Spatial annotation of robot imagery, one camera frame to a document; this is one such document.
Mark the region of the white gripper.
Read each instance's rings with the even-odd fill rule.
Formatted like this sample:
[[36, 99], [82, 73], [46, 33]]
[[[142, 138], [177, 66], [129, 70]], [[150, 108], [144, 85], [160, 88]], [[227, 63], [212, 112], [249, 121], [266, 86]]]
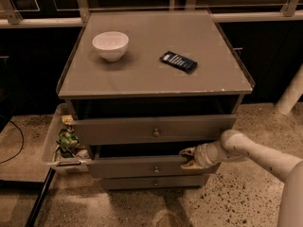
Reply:
[[195, 170], [210, 168], [222, 161], [220, 157], [221, 145], [219, 142], [205, 143], [196, 148], [182, 149], [179, 154], [182, 156], [194, 157], [194, 161], [181, 165], [182, 169]]

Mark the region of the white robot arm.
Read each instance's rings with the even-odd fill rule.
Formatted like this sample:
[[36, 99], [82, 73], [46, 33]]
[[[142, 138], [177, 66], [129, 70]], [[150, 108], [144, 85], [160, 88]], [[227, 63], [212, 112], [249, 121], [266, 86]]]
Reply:
[[182, 169], [207, 169], [222, 162], [249, 158], [284, 183], [276, 227], [303, 227], [303, 159], [258, 144], [237, 130], [219, 140], [179, 152], [190, 160]]

